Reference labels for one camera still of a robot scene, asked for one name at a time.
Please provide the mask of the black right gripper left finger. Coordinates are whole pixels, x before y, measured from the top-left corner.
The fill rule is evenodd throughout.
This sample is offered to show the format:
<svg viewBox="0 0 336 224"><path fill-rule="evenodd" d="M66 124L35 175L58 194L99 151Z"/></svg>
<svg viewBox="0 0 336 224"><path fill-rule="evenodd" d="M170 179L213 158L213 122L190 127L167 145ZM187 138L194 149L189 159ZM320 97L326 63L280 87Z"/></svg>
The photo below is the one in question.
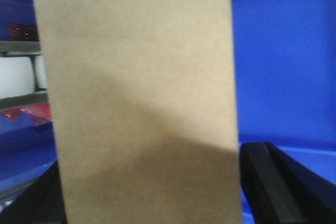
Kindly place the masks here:
<svg viewBox="0 0 336 224"><path fill-rule="evenodd" d="M1 223L66 223L58 162L1 212Z"/></svg>

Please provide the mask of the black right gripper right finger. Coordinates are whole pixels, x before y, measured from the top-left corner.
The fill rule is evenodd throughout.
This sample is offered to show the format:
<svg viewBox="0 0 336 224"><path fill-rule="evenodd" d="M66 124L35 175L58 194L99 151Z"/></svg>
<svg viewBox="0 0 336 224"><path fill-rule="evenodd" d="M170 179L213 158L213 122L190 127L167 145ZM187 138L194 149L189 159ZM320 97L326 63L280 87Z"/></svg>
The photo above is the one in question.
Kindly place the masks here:
<svg viewBox="0 0 336 224"><path fill-rule="evenodd" d="M239 169L255 223L335 223L335 185L273 144L244 143Z"/></svg>

